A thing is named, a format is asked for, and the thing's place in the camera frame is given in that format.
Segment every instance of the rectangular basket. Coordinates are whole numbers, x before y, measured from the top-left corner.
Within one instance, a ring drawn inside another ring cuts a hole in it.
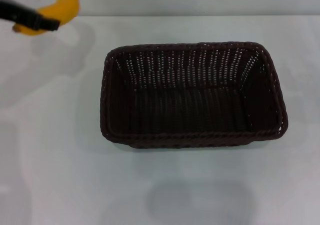
[[[280,138],[288,117],[262,45],[147,44],[107,55],[100,127],[139,149],[223,147]]]

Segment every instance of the banana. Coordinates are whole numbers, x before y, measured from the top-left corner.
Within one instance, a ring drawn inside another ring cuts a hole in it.
[[[56,0],[52,5],[37,9],[37,12],[46,18],[60,21],[60,26],[67,24],[76,17],[80,10],[79,0]],[[12,28],[17,33],[36,36],[47,32],[47,30],[32,30],[21,24],[15,24]]]

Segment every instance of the woven basket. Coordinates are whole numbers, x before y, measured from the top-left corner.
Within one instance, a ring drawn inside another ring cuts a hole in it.
[[[223,147],[280,138],[288,117],[262,45],[149,44],[107,55],[100,127],[139,149]]]

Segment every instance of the toy banana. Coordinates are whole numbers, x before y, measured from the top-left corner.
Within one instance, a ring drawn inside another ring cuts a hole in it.
[[[57,30],[76,17],[79,10],[79,0],[56,0],[37,10],[13,0],[0,0],[0,18],[15,22],[12,29],[29,36]]]

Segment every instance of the basket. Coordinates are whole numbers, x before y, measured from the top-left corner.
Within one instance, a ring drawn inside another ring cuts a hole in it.
[[[278,139],[288,117],[262,45],[147,44],[107,55],[100,127],[138,149],[224,147]]]

